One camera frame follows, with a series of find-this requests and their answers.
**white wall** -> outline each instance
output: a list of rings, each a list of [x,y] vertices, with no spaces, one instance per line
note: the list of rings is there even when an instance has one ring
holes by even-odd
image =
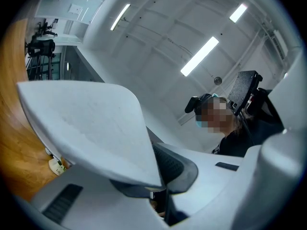
[[[84,46],[90,49],[96,49],[100,46],[101,42],[107,41],[110,35],[110,27],[114,21],[113,17],[127,4],[126,0],[121,2],[118,1],[119,0],[104,0],[103,6],[99,8],[95,18],[86,31],[83,41]]]
[[[264,37],[258,38],[247,55],[243,58],[240,66],[238,66],[228,79],[223,80],[222,88],[215,91],[218,95],[227,97],[232,86],[235,83],[236,75],[239,71],[255,70],[259,73],[263,80],[259,83],[259,88],[271,90],[283,78],[284,72],[281,62],[277,59],[276,51],[271,47],[271,42]]]
[[[163,142],[196,151],[204,151],[190,131],[181,127],[171,111],[126,66],[105,52],[78,47],[79,55],[86,59],[99,77],[107,83],[122,85],[138,98],[147,127]]]
[[[71,4],[82,8],[79,14],[68,12]],[[41,0],[35,17],[52,17],[89,24],[100,4],[99,0]]]
[[[83,38],[88,25],[81,22],[73,22],[69,31],[70,35],[76,35],[78,38]]]

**black clothing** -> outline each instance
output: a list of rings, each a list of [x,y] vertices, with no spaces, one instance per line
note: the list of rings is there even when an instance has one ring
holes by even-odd
[[[283,125],[279,122],[265,122],[261,119],[253,118],[252,120],[247,120],[247,123],[255,145],[261,145],[271,135],[283,131]],[[223,138],[218,146],[218,151],[215,149],[212,153],[244,157],[250,147],[252,147],[252,143],[246,130],[242,127],[238,134],[232,132]]]
[[[161,192],[154,192],[153,193],[153,198],[154,201],[156,201],[158,203],[157,208],[155,209],[155,211],[157,213],[161,213],[165,211],[165,202],[166,202],[166,190],[161,191]]]

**wooden surface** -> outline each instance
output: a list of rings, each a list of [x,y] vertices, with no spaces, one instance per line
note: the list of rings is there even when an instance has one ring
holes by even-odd
[[[26,19],[11,24],[0,44],[0,172],[13,194],[30,200],[56,175],[49,169],[51,157],[31,129],[17,94],[16,83],[28,81],[26,25]]]

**ceiling beam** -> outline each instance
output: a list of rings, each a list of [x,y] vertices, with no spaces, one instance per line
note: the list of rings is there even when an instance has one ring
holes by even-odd
[[[118,37],[117,42],[114,44],[114,47],[111,51],[111,55],[114,57],[115,54],[118,52],[119,48],[121,47],[121,43],[123,42],[126,34],[133,28],[133,26],[137,23],[139,17],[143,14],[145,8],[152,4],[154,0],[146,0],[135,12],[133,18],[131,19],[128,26],[121,32],[120,36]]]
[[[145,12],[148,11],[148,12],[151,12],[151,13],[155,13],[155,14],[157,14],[157,15],[163,17],[164,19],[167,19],[167,18],[169,17],[169,16],[166,15],[166,14],[163,14],[163,13],[161,13],[161,12],[159,12],[159,11],[152,10],[152,9],[148,9],[148,8],[145,8],[144,11],[145,11]]]
[[[217,45],[216,47],[225,56],[226,59],[232,62],[232,64],[236,63],[236,61],[220,45]]]
[[[252,38],[246,33],[244,32],[239,26],[237,26],[237,29],[245,36],[247,37],[249,40],[252,40]]]
[[[182,27],[187,28],[188,30],[194,32],[195,34],[198,34],[199,36],[201,36],[203,38],[206,37],[205,33],[201,32],[200,30],[196,29],[195,27],[193,27],[193,26],[191,26],[189,24],[184,23],[183,21],[175,19],[174,23],[176,23],[178,25],[181,25]]]
[[[170,56],[168,56],[166,53],[164,53],[163,51],[161,51],[160,49],[153,47],[152,48],[156,53],[158,53],[159,55],[161,55],[164,59],[166,59],[167,61],[169,61],[171,63],[172,66],[175,66],[175,70],[178,70],[179,66],[179,62],[175,61],[174,59],[172,59]]]
[[[211,8],[211,7],[209,7],[209,6],[207,6],[206,4],[203,4],[203,3],[201,3],[201,2],[196,2],[196,4],[197,4],[198,6],[201,6],[201,7],[205,8],[205,9],[207,9],[207,10],[210,10],[210,11],[213,12],[213,13],[216,13],[217,15],[219,15],[219,16],[221,16],[221,17],[224,16],[221,12],[219,12],[219,11],[217,11],[217,10],[215,10],[215,9],[213,9],[213,8]]]
[[[137,62],[137,67],[136,70],[139,71],[141,70],[141,68],[145,65],[147,58],[149,57],[149,55],[151,54],[151,50],[148,50],[149,48],[155,48],[157,46],[160,45],[160,43],[162,43],[166,38],[167,38],[167,33],[169,32],[169,30],[172,28],[172,26],[175,23],[176,18],[178,18],[179,16],[182,15],[182,13],[188,8],[188,6],[190,6],[195,0],[187,0],[186,2],[184,2],[177,11],[175,11],[173,13],[172,16],[168,17],[167,22],[165,24],[165,27],[163,28],[163,32],[161,34],[160,39],[157,42],[148,42],[146,45],[146,47],[143,49],[143,52],[141,52],[140,54],[142,55],[142,57],[140,58],[140,60]]]
[[[205,93],[209,93],[208,89],[202,84],[200,83],[194,76],[191,76],[188,78],[188,80],[191,80],[193,83],[196,84],[196,86],[198,86],[202,91],[204,91]]]

